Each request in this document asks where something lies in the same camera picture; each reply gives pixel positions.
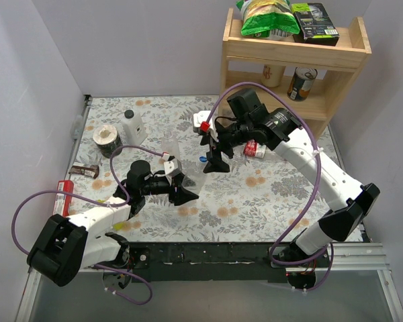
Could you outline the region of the red-label clear bottle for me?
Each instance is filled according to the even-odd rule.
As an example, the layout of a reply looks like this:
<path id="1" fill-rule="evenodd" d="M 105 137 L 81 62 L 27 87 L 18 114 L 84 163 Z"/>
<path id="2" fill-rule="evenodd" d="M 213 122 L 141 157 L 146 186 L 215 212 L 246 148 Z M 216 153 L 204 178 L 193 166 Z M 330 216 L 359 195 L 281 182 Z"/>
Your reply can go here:
<path id="1" fill-rule="evenodd" d="M 254 140 L 247 142 L 243 148 L 242 154 L 249 158 L 255 158 L 262 161 L 276 161 L 283 158 L 271 151 L 267 146 L 261 145 Z"/>

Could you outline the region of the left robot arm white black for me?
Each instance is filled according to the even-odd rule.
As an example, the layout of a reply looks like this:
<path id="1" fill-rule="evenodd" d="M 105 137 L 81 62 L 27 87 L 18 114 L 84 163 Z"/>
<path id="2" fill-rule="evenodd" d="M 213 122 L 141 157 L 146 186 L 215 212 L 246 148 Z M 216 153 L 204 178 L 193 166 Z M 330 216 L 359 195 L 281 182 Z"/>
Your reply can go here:
<path id="1" fill-rule="evenodd" d="M 114 233 L 113 226 L 138 214 L 147 196 L 167 195 L 174 206 L 198 199 L 186 187 L 191 179 L 183 173 L 180 161 L 166 161 L 163 166 L 154 174 L 147 161 L 137 160 L 104 206 L 69 217 L 51 216 L 28 254 L 28 265 L 58 286 L 67 285 L 80 269 L 96 264 L 129 269 L 130 242 Z"/>

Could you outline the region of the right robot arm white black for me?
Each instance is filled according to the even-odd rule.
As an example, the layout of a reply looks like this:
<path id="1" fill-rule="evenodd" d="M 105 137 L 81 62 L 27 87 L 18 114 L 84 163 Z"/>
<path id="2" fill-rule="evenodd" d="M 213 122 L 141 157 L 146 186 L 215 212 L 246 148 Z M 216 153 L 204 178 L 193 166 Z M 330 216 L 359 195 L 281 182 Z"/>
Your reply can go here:
<path id="1" fill-rule="evenodd" d="M 315 224 L 301 232 L 271 261 L 280 266 L 306 266 L 321 256 L 330 242 L 343 242 L 370 212 L 380 190 L 362 184 L 337 166 L 316 144 L 308 126 L 289 109 L 270 112 L 253 89 L 242 89 L 228 97 L 233 112 L 230 125 L 212 120 L 211 111 L 193 115 L 193 130 L 207 145 L 205 173 L 229 172 L 222 159 L 233 158 L 233 149 L 248 142 L 265 146 L 292 164 L 321 194 L 329 210 Z"/>

